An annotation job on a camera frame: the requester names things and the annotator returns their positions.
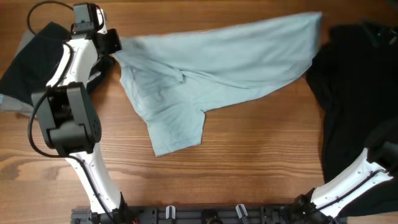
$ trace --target light blue shirt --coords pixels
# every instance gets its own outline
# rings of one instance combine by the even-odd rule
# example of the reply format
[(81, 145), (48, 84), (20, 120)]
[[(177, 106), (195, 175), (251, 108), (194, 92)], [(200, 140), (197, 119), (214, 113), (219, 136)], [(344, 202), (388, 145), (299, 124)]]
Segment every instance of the light blue shirt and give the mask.
[(205, 112), (301, 76), (318, 50), (317, 12), (204, 32), (122, 39), (121, 83), (156, 156), (201, 143)]

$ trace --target cable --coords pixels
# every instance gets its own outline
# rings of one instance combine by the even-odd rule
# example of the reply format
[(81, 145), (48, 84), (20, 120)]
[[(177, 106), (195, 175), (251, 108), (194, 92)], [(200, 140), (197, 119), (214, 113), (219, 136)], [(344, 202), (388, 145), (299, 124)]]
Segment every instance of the cable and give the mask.
[(88, 183), (90, 184), (90, 187), (91, 187), (91, 189), (92, 189), (92, 191), (93, 191), (95, 197), (97, 198), (98, 203), (101, 205), (101, 208), (104, 210), (106, 216), (107, 216), (107, 217), (109, 218), (109, 220), (111, 220), (113, 223), (116, 223), (116, 222), (114, 221), (113, 217), (111, 216), (111, 214), (110, 214), (110, 213), (108, 212), (108, 210), (106, 209), (104, 203), (102, 202), (99, 193), (98, 193), (97, 190), (95, 189), (94, 183), (93, 183), (93, 181), (92, 181), (92, 179), (91, 179), (91, 177), (90, 177), (90, 175), (89, 175), (89, 173), (88, 173), (88, 171), (87, 171), (87, 168), (86, 168), (84, 162), (83, 162), (82, 160), (80, 160), (79, 158), (75, 157), (75, 156), (59, 156), (59, 155), (47, 154), (46, 152), (41, 151), (41, 150), (36, 146), (36, 144), (35, 144), (35, 142), (34, 142), (34, 140), (33, 140), (32, 126), (33, 126), (33, 121), (34, 121), (34, 118), (35, 118), (35, 116), (36, 116), (37, 110), (39, 109), (39, 107), (40, 107), (40, 105), (43, 103), (43, 101), (46, 99), (46, 97), (49, 95), (49, 93), (50, 93), (51, 91), (53, 91), (54, 89), (56, 89), (56, 87), (58, 87), (58, 85), (59, 85), (59, 84), (62, 82), (62, 80), (65, 78), (65, 75), (66, 75), (66, 73), (67, 73), (67, 71), (68, 71), (68, 68), (69, 68), (70, 65), (72, 64), (72, 59), (73, 59), (73, 54), (74, 54), (74, 51), (73, 51), (72, 46), (69, 45), (69, 44), (67, 44), (66, 41), (64, 41), (64, 40), (58, 40), (58, 39), (53, 39), (53, 38), (50, 38), (50, 37), (45, 37), (45, 36), (38, 35), (36, 32), (33, 31), (33, 29), (32, 29), (31, 26), (30, 26), (30, 15), (32, 14), (32, 12), (34, 11), (34, 9), (36, 9), (37, 7), (39, 7), (39, 6), (43, 5), (43, 4), (50, 4), (50, 3), (52, 3), (52, 4), (59, 4), (59, 5), (65, 6), (65, 7), (69, 8), (69, 9), (73, 10), (73, 8), (72, 8), (71, 6), (69, 6), (69, 5), (67, 5), (67, 4), (65, 4), (65, 3), (63, 3), (63, 2), (58, 2), (58, 1), (43, 1), (43, 2), (37, 3), (37, 4), (34, 5), (34, 6), (32, 7), (32, 9), (30, 9), (30, 11), (28, 12), (27, 19), (26, 19), (26, 21), (27, 21), (27, 27), (28, 27), (28, 29), (29, 29), (35, 36), (37, 36), (37, 37), (40, 37), (40, 38), (45, 39), (45, 40), (53, 41), (53, 42), (59, 42), (59, 43), (61, 43), (61, 44), (63, 44), (63, 45), (66, 45), (66, 46), (68, 47), (68, 49), (69, 49), (69, 58), (68, 58), (68, 62), (67, 62), (67, 64), (66, 64), (65, 68), (63, 69), (62, 74), (60, 75), (60, 78), (58, 79), (58, 81), (57, 81), (53, 86), (51, 86), (51, 87), (48, 86), (48, 87), (47, 87), (47, 89), (46, 89), (45, 93), (43, 94), (43, 96), (40, 97), (40, 99), (38, 100), (38, 102), (36, 103), (36, 105), (33, 107), (32, 114), (30, 115), (29, 123), (28, 123), (28, 127), (27, 127), (27, 135), (28, 135), (29, 143), (30, 143), (30, 145), (32, 146), (33, 150), (34, 150), (35, 152), (39, 153), (39, 154), (42, 155), (42, 156), (49, 157), (49, 158), (69, 158), (69, 159), (73, 159), (73, 160), (77, 161), (77, 163), (79, 163), (79, 165), (80, 165), (81, 168), (83, 169), (83, 172), (84, 172), (85, 175), (86, 175), (86, 178), (87, 178), (87, 180), (88, 180)]

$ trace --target black garment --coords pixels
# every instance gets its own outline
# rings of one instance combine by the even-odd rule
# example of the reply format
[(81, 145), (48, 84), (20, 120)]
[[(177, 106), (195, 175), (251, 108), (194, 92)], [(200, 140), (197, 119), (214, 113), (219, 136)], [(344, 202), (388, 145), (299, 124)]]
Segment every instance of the black garment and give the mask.
[[(38, 34), (58, 40), (67, 40), (70, 37), (69, 31), (53, 22)], [(61, 43), (34, 37), (18, 53), (0, 79), (0, 94), (32, 105), (31, 94), (38, 89), (45, 88), (57, 70), (62, 55)], [(114, 59), (106, 55), (91, 69), (90, 76), (96, 75), (96, 78), (88, 82), (86, 87), (88, 93), (91, 93), (104, 80), (113, 64)]]
[[(362, 27), (335, 27), (313, 59), (307, 81), (326, 111), (322, 167), (329, 182), (360, 155), (376, 126), (398, 116), (398, 44), (375, 48)], [(347, 205), (342, 215), (397, 210), (398, 180), (393, 179)]]

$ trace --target wooden table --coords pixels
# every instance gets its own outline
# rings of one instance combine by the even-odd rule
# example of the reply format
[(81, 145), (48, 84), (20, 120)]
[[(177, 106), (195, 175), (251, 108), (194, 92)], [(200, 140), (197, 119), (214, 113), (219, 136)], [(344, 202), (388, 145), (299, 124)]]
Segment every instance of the wooden table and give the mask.
[[(153, 0), (97, 3), (120, 36), (204, 30), (305, 11), (322, 11), (328, 28), (367, 17), (390, 25), (397, 11), (378, 0)], [(25, 17), (38, 0), (0, 1), (0, 74), (14, 57)], [(73, 4), (79, 0), (67, 0)], [(57, 5), (32, 15), (69, 27), (73, 14)], [(146, 124), (134, 112), (115, 66), (91, 99), (101, 119), (102, 154), (130, 205), (259, 205), (289, 203), (323, 184), (320, 165), (323, 112), (303, 78), (259, 100), (206, 113), (202, 144), (155, 157)], [(0, 114), (0, 223), (68, 223), (70, 210), (89, 201), (73, 169), (36, 154), (27, 118)], [(37, 122), (34, 138), (45, 148)], [(350, 223), (396, 223), (398, 213), (350, 218)]]

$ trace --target t-shirt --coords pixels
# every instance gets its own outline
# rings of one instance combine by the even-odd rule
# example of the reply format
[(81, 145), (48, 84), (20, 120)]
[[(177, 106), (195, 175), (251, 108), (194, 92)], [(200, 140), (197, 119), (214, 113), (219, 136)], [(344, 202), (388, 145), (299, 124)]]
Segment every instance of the t-shirt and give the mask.
[(205, 112), (265, 96), (300, 77), (318, 51), (320, 13), (206, 32), (122, 39), (121, 83), (155, 155), (201, 143)]
[[(329, 43), (313, 59), (307, 81), (326, 111), (322, 168), (329, 182), (360, 155), (373, 129), (398, 116), (398, 44), (376, 48), (361, 26), (334, 27)], [(380, 184), (342, 215), (397, 211), (397, 190), (397, 179)]]

